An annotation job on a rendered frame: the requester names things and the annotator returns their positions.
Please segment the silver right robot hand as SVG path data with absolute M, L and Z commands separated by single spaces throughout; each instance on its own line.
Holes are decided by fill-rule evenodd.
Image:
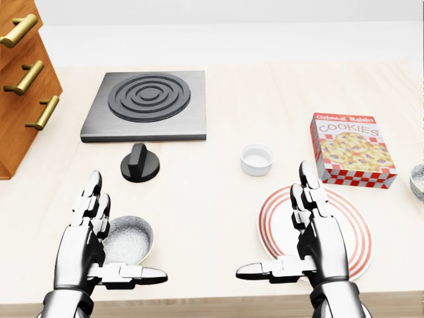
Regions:
M 323 184 L 306 161 L 299 166 L 299 178 L 300 183 L 290 189 L 291 220 L 299 231 L 298 255 L 247 264 L 236 271 L 237 278 L 284 284 L 306 276 L 313 287 L 349 279 L 345 242 L 337 219 L 330 214 Z

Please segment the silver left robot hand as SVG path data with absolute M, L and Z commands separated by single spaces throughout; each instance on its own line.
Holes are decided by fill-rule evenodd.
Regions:
M 105 263 L 103 239 L 109 234 L 111 200 L 107 193 L 101 193 L 101 185 L 101 174 L 95 170 L 75 200 L 72 221 L 58 249 L 54 288 L 91 294 L 96 285 L 108 290 L 131 290 L 136 285 L 166 282 L 167 274 L 159 269 Z

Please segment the white plate with red rings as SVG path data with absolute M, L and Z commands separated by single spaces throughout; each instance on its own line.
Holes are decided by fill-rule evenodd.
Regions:
M 367 271 L 374 257 L 374 237 L 368 222 L 351 200 L 325 188 L 329 211 L 341 228 L 348 258 L 349 277 L 353 281 Z M 256 220 L 258 238 L 271 258 L 296 255 L 299 231 L 292 223 L 290 186 L 277 189 L 262 204 Z

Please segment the patterned grey bowl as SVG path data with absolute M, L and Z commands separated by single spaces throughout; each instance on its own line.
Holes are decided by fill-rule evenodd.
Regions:
M 409 184 L 414 195 L 424 202 L 424 163 L 420 163 L 411 169 Z
M 140 264 L 150 253 L 154 242 L 150 224 L 137 216 L 123 216 L 110 222 L 108 237 L 103 241 L 105 264 L 124 262 Z

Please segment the flat dark stove plate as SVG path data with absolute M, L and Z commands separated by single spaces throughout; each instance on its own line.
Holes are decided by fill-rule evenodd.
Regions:
M 205 140 L 205 72 L 108 72 L 82 142 Z

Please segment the round black knob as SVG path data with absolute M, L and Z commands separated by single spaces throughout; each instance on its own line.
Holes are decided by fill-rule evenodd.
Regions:
M 131 153 L 121 162 L 121 173 L 127 181 L 140 183 L 154 178 L 160 171 L 160 162 L 155 153 L 149 151 L 144 143 L 137 143 Z

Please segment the red cookie box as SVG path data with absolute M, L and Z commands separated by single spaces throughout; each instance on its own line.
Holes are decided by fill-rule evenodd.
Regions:
M 310 125 L 325 184 L 388 189 L 398 175 L 374 117 L 314 113 Z

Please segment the small white ramekin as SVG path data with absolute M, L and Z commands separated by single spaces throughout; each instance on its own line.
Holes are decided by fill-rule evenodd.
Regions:
M 273 152 L 265 144 L 253 143 L 242 148 L 240 166 L 249 176 L 265 176 L 272 166 Z

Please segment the wooden cabinet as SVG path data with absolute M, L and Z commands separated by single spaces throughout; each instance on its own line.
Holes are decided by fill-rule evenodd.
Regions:
M 41 26 L 34 0 L 0 0 L 0 180 L 15 174 L 62 93 Z

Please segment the wooden drawer front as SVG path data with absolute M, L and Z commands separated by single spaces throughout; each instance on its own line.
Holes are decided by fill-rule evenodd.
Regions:
M 0 115 L 0 180 L 15 174 L 38 133 L 34 128 L 25 127 L 25 123 L 36 122 L 44 108 L 45 105 L 31 101 Z
M 6 85 L 17 85 L 27 75 L 23 65 L 32 65 L 37 61 L 44 63 L 43 69 L 32 82 L 24 95 L 17 95 L 12 91 L 5 91 Z M 52 66 L 48 53 L 41 37 L 35 35 L 26 44 L 17 49 L 11 61 L 1 70 L 0 74 L 0 115 L 5 111 L 14 111 L 34 101 L 50 99 L 60 94 L 62 88 L 56 72 Z
M 14 48 L 0 44 L 0 70 L 2 70 L 15 55 L 21 52 L 25 44 L 34 37 L 43 25 L 34 0 L 1 0 L 0 2 L 0 36 L 6 36 L 15 28 L 13 19 L 23 19 L 30 13 L 36 15 L 37 23 L 24 35 Z

